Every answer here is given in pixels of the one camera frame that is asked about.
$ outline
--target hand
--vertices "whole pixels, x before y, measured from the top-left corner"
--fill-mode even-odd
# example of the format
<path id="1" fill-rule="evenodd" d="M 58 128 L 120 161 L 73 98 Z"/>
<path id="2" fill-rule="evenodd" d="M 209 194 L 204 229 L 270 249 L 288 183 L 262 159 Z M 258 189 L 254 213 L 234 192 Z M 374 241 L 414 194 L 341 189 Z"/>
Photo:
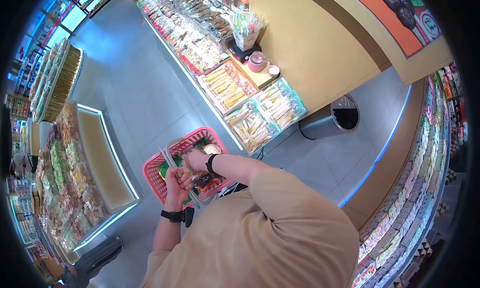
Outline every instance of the hand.
<path id="1" fill-rule="evenodd" d="M 73 265 L 69 264 L 69 265 L 67 265 L 67 268 L 72 275 L 78 277 L 77 270 L 75 269 L 75 267 Z"/>
<path id="2" fill-rule="evenodd" d="M 196 148 L 192 148 L 191 151 L 182 155 L 183 165 L 194 173 L 199 171 L 205 171 L 209 155 L 206 155 Z"/>
<path id="3" fill-rule="evenodd" d="M 169 167 L 165 175 L 166 193 L 164 210 L 167 212 L 179 212 L 183 208 L 183 201 L 187 199 L 187 190 L 194 185 L 191 182 L 189 173 L 182 168 Z"/>

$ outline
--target scale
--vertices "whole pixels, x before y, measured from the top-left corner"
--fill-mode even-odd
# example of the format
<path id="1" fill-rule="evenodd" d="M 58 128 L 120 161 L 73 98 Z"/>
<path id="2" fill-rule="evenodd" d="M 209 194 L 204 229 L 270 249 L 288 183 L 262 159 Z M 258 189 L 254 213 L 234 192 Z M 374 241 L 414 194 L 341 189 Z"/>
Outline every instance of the scale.
<path id="1" fill-rule="evenodd" d="M 235 59 L 237 59 L 241 63 L 247 62 L 248 58 L 254 51 L 261 51 L 261 47 L 257 43 L 254 43 L 252 48 L 247 51 L 242 51 L 235 43 L 235 40 L 232 40 L 228 46 L 229 50 L 232 52 L 233 57 L 235 57 Z"/>

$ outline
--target pink shopping basket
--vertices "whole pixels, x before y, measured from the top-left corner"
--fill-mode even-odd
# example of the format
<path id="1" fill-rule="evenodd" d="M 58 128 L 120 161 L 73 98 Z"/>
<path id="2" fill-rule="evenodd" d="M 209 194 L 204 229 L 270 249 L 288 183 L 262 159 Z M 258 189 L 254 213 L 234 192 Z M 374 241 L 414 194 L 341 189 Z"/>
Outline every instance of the pink shopping basket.
<path id="1" fill-rule="evenodd" d="M 228 154 L 227 150 L 225 149 L 215 132 L 207 127 L 198 128 L 190 134 L 183 136 L 182 141 L 172 144 L 170 146 L 170 154 L 172 156 L 177 155 L 179 152 L 189 147 L 192 147 L 195 142 L 201 140 L 204 137 L 208 137 L 209 143 L 219 146 L 222 149 L 223 154 Z M 157 196 L 158 200 L 162 203 L 162 205 L 165 204 L 167 186 L 165 184 L 165 180 L 159 174 L 157 168 L 164 161 L 165 158 L 163 157 L 163 155 L 161 153 L 157 153 L 152 158 L 148 159 L 142 167 L 143 176 L 147 180 L 150 188 L 153 190 L 153 193 Z M 230 185 L 231 183 L 231 180 L 225 179 L 223 182 L 215 185 L 207 191 L 204 191 L 203 193 L 200 193 L 197 196 L 199 199 L 205 200 L 212 194 L 217 193 L 218 191 L 222 190 L 222 188 Z M 193 201 L 190 201 L 188 204 L 183 206 L 183 209 L 185 209 L 186 207 L 192 207 L 193 205 Z"/>

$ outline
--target black wristband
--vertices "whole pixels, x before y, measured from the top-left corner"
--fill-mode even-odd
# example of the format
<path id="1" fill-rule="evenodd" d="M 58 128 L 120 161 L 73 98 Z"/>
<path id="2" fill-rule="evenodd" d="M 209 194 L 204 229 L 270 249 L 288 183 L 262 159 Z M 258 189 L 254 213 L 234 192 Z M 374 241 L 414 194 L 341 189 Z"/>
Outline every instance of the black wristband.
<path id="1" fill-rule="evenodd" d="M 162 210 L 160 216 L 169 219 L 170 222 L 185 222 L 185 226 L 188 228 L 194 219 L 195 210 L 192 207 L 186 207 L 185 210 L 180 212 L 166 212 Z"/>
<path id="2" fill-rule="evenodd" d="M 210 158 L 208 158 L 208 161 L 207 161 L 207 163 L 205 163 L 205 165 L 207 165 L 208 172 L 210 172 L 211 174 L 213 174 L 217 178 L 222 178 L 222 176 L 219 175 L 218 173 L 214 172 L 213 168 L 212 168 L 213 158 L 215 158 L 216 155 L 219 155 L 219 154 L 211 155 Z"/>
<path id="3" fill-rule="evenodd" d="M 183 211 L 180 212 L 166 212 L 162 210 L 161 216 L 165 217 L 166 219 L 170 219 L 170 222 L 182 222 L 185 221 L 183 217 Z"/>

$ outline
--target beige t-shirt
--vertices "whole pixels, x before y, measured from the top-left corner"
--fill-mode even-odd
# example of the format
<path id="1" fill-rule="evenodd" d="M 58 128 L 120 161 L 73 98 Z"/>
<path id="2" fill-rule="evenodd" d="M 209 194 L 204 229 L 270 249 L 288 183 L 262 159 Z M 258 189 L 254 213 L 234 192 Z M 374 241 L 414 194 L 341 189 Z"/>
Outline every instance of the beige t-shirt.
<path id="1" fill-rule="evenodd" d="M 340 208 L 268 169 L 206 207 L 171 252 L 152 252 L 141 287 L 347 288 L 358 241 Z"/>

